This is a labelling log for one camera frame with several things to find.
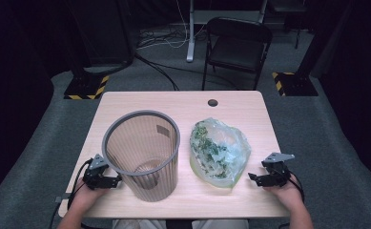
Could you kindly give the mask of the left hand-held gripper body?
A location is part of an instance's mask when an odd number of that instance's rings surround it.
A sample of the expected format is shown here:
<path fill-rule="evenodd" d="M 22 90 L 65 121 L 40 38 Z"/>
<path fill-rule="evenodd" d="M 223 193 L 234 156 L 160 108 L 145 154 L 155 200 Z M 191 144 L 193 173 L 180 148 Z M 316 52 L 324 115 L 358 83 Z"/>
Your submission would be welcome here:
<path fill-rule="evenodd" d="M 84 173 L 83 181 L 92 190 L 100 188 L 102 183 L 110 182 L 109 179 L 104 176 L 104 172 L 108 167 L 109 165 L 104 158 L 100 154 L 96 154 Z"/>

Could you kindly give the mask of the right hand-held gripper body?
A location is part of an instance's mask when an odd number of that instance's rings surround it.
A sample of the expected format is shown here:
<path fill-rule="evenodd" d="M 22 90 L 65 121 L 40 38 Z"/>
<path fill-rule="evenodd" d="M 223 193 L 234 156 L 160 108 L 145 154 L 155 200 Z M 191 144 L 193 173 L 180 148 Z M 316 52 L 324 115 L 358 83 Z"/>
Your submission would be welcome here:
<path fill-rule="evenodd" d="M 285 162 L 294 158 L 294 155 L 287 155 L 282 153 L 272 153 L 268 157 L 266 157 L 261 162 L 261 164 L 266 169 L 268 174 L 262 179 L 262 186 L 281 187 L 285 185 L 288 179 L 291 177 L 291 172 L 289 171 Z"/>

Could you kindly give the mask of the grey ribbed trash can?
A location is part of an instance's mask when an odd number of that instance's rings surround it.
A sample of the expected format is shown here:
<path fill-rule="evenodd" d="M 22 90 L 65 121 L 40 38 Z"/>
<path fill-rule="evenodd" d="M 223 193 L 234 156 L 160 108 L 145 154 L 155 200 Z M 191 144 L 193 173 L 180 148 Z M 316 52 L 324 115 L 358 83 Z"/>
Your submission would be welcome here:
<path fill-rule="evenodd" d="M 168 197 L 178 180 L 180 132 L 166 114 L 142 110 L 118 118 L 102 141 L 102 155 L 141 200 Z"/>

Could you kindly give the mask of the clear green-printed plastic bag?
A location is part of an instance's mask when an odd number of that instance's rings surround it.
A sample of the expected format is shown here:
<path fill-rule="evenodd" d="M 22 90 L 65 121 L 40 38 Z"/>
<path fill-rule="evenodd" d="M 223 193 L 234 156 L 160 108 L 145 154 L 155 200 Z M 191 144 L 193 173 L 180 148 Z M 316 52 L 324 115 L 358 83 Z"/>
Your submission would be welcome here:
<path fill-rule="evenodd" d="M 195 124 L 190 146 L 192 170 L 217 188 L 237 184 L 252 152 L 242 131 L 211 117 Z"/>

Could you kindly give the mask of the person's left hand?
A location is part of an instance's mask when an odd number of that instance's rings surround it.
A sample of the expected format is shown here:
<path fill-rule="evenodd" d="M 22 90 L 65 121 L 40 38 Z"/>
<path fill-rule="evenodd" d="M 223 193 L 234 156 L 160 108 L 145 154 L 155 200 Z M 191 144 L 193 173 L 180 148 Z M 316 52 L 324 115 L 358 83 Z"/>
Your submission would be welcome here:
<path fill-rule="evenodd" d="M 96 201 L 106 195 L 108 189 L 94 189 L 88 187 L 84 182 L 81 182 L 77 190 L 74 192 L 73 200 L 70 206 L 71 210 L 88 211 L 96 203 Z"/>

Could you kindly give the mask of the person's right hand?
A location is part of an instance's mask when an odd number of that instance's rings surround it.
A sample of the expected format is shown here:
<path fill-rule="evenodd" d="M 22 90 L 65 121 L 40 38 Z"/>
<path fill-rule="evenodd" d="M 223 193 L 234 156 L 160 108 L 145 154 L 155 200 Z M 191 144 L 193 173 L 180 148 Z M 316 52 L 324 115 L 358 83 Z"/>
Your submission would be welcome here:
<path fill-rule="evenodd" d="M 275 195 L 289 211 L 295 211 L 304 207 L 298 182 L 294 175 L 291 175 L 288 182 L 282 187 L 264 187 L 264 190 Z"/>

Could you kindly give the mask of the black hazard-striped stand base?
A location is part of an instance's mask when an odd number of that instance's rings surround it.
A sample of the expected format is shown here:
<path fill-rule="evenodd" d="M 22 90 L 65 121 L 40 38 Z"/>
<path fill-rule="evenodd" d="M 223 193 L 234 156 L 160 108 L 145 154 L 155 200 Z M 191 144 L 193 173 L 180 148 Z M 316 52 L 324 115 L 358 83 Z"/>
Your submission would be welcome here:
<path fill-rule="evenodd" d="M 109 78 L 108 75 L 93 75 L 87 82 L 73 79 L 64 92 L 64 98 L 74 100 L 98 99 L 103 94 Z"/>
<path fill-rule="evenodd" d="M 300 78 L 294 73 L 274 72 L 276 88 L 280 96 L 318 96 L 318 92 L 309 78 Z"/>

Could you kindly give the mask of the black folding chair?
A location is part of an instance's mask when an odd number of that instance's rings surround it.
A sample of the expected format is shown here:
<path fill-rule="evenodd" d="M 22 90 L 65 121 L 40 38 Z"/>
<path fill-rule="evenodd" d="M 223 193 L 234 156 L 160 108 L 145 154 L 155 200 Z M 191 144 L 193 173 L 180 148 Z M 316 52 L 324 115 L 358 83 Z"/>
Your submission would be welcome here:
<path fill-rule="evenodd" d="M 258 86 L 273 34 L 262 23 L 230 17 L 215 17 L 206 24 L 207 44 L 201 90 L 207 67 L 252 73 L 253 90 Z"/>

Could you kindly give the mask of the white metal desk frame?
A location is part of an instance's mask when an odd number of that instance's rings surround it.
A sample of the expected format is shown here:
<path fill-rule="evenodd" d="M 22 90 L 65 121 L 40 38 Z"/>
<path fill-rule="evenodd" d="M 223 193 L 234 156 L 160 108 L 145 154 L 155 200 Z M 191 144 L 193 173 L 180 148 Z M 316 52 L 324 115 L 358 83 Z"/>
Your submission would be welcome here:
<path fill-rule="evenodd" d="M 196 10 L 195 0 L 189 0 L 189 41 L 186 61 L 191 63 L 194 60 L 196 44 L 195 25 L 205 25 L 214 17 L 224 16 L 236 19 L 263 22 L 268 0 L 253 0 L 258 3 L 257 10 Z"/>

